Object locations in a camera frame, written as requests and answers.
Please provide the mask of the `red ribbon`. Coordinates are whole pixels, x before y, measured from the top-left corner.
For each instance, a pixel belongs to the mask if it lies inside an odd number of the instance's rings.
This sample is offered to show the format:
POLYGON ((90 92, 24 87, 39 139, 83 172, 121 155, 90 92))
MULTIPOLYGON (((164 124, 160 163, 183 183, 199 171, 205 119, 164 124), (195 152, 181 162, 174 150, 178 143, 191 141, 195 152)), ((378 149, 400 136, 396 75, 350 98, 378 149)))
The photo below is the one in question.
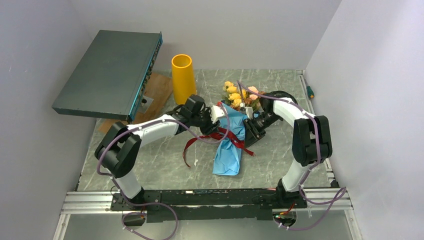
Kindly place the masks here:
MULTIPOLYGON (((192 145, 192 144, 194 144, 197 140, 199 140, 199 139, 209 139, 209 138, 212 138, 212 139, 215 139, 215 140, 221 140, 223 137, 224 137, 224 135, 225 135, 225 133, 226 133, 226 129, 224 129, 224 128, 222 128, 222 127, 219 127, 218 128, 218 132, 213 132, 213 133, 211 133, 211 134, 209 134, 209 135, 201 135, 201 136, 199 136, 199 137, 193 137, 193 138, 191 138, 190 140, 188 140, 187 141, 187 143, 186 143, 186 145, 185 145, 185 147, 184 147, 184 150, 183 150, 183 152, 182 152, 182 158, 183 158, 183 160, 184 160, 184 163, 185 163, 185 165, 188 167, 188 168, 190 168, 191 166, 187 163, 187 159, 186 159, 186 154, 187 154, 187 150, 188 150, 188 148, 192 145)), ((246 147, 245 147, 245 141, 244 140, 240 140, 240 139, 238 139, 237 138, 237 136, 232 132, 232 131, 229 131, 228 132, 228 134, 227 134, 227 136, 226 136, 229 140, 230 140, 230 142, 236 147, 236 148, 238 148, 238 149, 242 149, 243 151, 245 151, 247 154, 249 154, 250 156, 255 156, 255 153, 253 152, 253 151, 250 151, 250 150, 248 150, 246 147)))

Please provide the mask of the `artificial flower bunch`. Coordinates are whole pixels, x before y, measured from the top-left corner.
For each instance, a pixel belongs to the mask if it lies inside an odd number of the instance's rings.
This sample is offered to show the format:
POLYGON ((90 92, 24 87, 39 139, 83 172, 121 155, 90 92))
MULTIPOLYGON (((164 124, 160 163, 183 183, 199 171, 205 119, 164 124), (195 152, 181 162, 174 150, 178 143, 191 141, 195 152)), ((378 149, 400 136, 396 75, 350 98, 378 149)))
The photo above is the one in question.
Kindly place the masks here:
POLYGON ((223 85, 223 94, 221 102, 236 111, 240 111, 242 107, 251 107, 254 112, 260 110, 260 97, 243 88, 239 88, 237 84, 226 81, 223 85))

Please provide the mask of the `blue wrapping paper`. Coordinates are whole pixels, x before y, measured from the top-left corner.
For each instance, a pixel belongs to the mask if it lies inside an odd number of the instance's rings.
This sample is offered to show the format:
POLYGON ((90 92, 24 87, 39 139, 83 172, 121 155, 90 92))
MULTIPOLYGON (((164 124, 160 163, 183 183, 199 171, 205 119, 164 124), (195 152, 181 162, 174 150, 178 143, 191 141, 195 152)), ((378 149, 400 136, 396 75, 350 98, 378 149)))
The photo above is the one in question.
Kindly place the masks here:
MULTIPOLYGON (((247 116, 226 104, 222 104, 229 117, 229 124, 224 117, 220 120, 220 126, 224 130, 229 129, 239 140, 245 139, 246 131, 243 121, 247 116)), ((236 147, 229 138, 220 142, 213 163, 212 173, 221 176, 236 176, 240 170, 242 149, 236 147)))

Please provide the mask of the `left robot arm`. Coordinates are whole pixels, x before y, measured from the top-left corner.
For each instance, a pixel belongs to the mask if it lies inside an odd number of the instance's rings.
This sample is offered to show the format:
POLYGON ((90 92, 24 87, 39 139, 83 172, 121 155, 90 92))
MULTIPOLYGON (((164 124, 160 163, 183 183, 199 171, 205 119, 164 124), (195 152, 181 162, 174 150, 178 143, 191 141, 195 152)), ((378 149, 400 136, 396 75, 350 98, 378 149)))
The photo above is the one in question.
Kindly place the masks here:
POLYGON ((133 125, 116 122, 94 152, 98 160, 97 173, 110 177, 124 196, 124 204, 137 210, 145 203, 145 190, 134 172, 140 148, 189 131, 191 127, 199 128, 203 135, 218 132, 220 119, 227 117, 222 103, 206 106, 202 97, 191 95, 184 104, 154 120, 133 125))

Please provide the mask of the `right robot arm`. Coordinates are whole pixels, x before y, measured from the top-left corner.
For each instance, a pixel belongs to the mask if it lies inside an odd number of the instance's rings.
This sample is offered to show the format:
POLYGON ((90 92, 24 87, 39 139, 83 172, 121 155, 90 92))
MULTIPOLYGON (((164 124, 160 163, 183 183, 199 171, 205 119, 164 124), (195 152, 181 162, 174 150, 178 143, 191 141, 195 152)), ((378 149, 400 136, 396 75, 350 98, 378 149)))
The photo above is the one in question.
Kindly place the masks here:
POLYGON ((303 183, 312 169, 333 153, 329 120, 305 111, 291 94, 281 90, 266 93, 259 103, 262 113, 243 121, 246 148, 261 140, 266 128, 276 121, 285 121, 293 128, 294 159, 275 188, 276 203, 287 208, 303 194, 303 183))

